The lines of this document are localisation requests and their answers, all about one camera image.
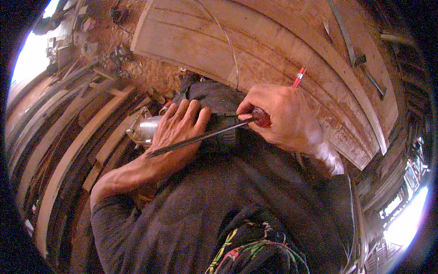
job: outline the red screwdriver handle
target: red screwdriver handle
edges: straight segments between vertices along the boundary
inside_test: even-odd
[[[271,125],[271,116],[259,107],[254,107],[252,117],[256,118],[254,123],[261,128],[268,128]]]

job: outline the shirt sleeve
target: shirt sleeve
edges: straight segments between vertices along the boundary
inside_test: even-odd
[[[91,211],[97,253],[105,273],[119,273],[139,211],[127,195],[100,199]]]

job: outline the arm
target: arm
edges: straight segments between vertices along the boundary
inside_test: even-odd
[[[318,121],[298,89],[279,85],[255,85],[237,109],[239,119],[251,116],[254,107],[259,107],[271,116],[269,128],[249,126],[269,143],[293,152],[315,156],[325,163],[332,176],[344,174],[339,154],[325,138]]]
[[[145,159],[145,156],[156,149],[203,134],[211,111],[203,108],[195,121],[200,107],[196,100],[183,100],[179,106],[172,104],[157,127],[152,146],[139,158],[108,172],[98,180],[90,196],[91,209],[104,197],[128,193],[141,185],[166,180],[190,163],[195,158],[200,143],[151,159]]]

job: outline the screwdriver shaft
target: screwdriver shaft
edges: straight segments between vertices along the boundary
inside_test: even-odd
[[[163,147],[161,149],[157,149],[157,150],[155,150],[155,151],[153,151],[151,153],[148,153],[146,155],[146,158],[153,158],[153,157],[156,157],[158,155],[162,155],[164,153],[167,153],[169,151],[172,151],[172,150],[184,147],[184,146],[188,146],[188,145],[191,145],[191,144],[196,143],[196,142],[200,142],[202,140],[205,140],[205,139],[211,138],[211,137],[213,137],[215,135],[218,135],[218,134],[221,134],[223,132],[226,132],[226,131],[228,131],[230,129],[238,128],[238,127],[241,127],[243,125],[249,124],[251,122],[254,122],[255,120],[256,120],[255,117],[251,117],[251,118],[243,120],[243,121],[241,121],[241,122],[239,122],[239,123],[237,123],[237,124],[235,124],[235,125],[233,125],[231,127],[221,128],[221,129],[215,130],[213,132],[207,132],[207,133],[205,133],[205,134],[203,134],[201,136],[193,137],[191,139],[188,139],[188,140],[185,140],[185,141],[181,141],[181,142],[175,143],[175,144],[170,145],[170,146],[165,146],[165,147]]]

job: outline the black shirt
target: black shirt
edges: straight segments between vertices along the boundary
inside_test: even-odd
[[[190,164],[142,212],[124,195],[101,199],[91,222],[105,272],[204,273],[223,228],[257,206],[285,227],[311,273],[338,273],[353,235],[348,178],[313,189],[289,153],[259,138],[248,143],[239,154]]]

